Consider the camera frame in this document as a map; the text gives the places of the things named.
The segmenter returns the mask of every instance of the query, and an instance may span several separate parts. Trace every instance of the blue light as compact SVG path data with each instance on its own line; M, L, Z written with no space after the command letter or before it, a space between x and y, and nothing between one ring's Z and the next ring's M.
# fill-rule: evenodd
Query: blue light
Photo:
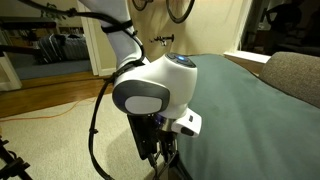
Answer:
M183 56L177 56L177 58L182 60L182 61L186 60L186 58L184 58Z

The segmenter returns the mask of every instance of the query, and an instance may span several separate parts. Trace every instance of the orange cable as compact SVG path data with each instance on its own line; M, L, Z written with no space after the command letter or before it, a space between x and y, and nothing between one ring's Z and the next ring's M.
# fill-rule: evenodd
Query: orange cable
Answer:
M40 117L32 117L32 118L12 118L12 119L5 119L5 120L0 120L0 123L2 122L8 122L8 121L21 121L21 120L35 120L35 119L49 119L49 118L55 118L55 117L59 117L59 116L62 116L64 114L67 114L68 112L70 112L71 110L73 110L80 102L82 101L89 101L91 102L90 104L94 103L96 100L96 98L93 100L93 101L90 101L90 100L87 100L87 99L84 99L84 100L81 100L81 101L78 101L76 102L70 109L68 109L67 111L63 112L63 113L60 113L60 114L57 114L57 115L53 115L53 116L40 116Z

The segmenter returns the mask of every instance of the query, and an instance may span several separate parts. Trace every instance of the bicycle wheel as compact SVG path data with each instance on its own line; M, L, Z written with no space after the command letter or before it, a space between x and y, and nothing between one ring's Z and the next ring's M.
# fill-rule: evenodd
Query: bicycle wheel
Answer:
M132 0L132 3L138 11L144 10L147 6L147 0Z
M179 24L189 16L195 0L167 0L167 10L173 22Z

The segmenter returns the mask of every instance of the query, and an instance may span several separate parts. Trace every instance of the gray blanket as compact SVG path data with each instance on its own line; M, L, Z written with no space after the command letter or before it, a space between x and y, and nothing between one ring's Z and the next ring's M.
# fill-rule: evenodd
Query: gray blanket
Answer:
M191 177L320 179L320 109L278 91L216 55L190 57L198 81L190 109L201 134L178 136Z

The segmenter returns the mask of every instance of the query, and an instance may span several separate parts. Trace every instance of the window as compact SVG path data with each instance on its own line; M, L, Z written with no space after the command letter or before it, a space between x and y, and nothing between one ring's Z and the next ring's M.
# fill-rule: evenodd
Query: window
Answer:
M320 57L319 0L253 0L246 22L241 51Z

